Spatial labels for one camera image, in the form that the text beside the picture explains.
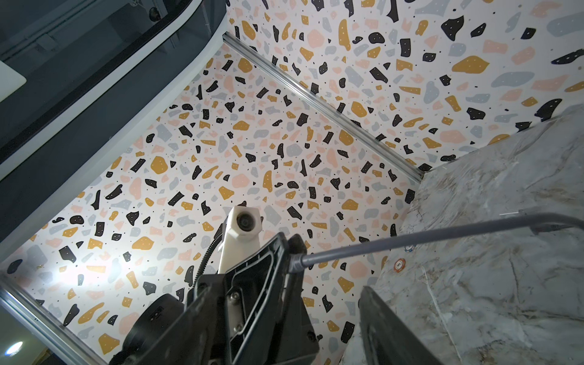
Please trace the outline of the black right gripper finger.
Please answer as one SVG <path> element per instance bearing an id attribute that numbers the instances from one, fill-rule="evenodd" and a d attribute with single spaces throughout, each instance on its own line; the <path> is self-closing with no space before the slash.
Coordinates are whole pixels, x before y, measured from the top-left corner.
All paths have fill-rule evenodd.
<path id="1" fill-rule="evenodd" d="M 368 364 L 440 364 L 372 287 L 359 300 L 360 328 Z"/>

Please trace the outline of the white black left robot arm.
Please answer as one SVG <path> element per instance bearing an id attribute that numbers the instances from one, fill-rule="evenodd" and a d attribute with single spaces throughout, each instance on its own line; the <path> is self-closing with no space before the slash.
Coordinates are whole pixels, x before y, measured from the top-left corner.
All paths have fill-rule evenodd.
<path id="1" fill-rule="evenodd" d="M 307 253 L 279 233 L 225 274 L 202 275 L 184 302 L 165 294 L 139 317 L 112 364 L 310 364 L 319 342 L 302 299 Z"/>

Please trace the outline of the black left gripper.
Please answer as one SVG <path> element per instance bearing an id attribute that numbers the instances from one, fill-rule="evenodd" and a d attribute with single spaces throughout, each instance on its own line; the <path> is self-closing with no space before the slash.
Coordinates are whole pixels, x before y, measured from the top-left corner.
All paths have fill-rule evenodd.
<path id="1" fill-rule="evenodd" d="M 300 235 L 276 234 L 225 274 L 202 275 L 184 302 L 165 294 L 138 318 L 112 364 L 311 364 L 319 341 L 302 297 Z"/>

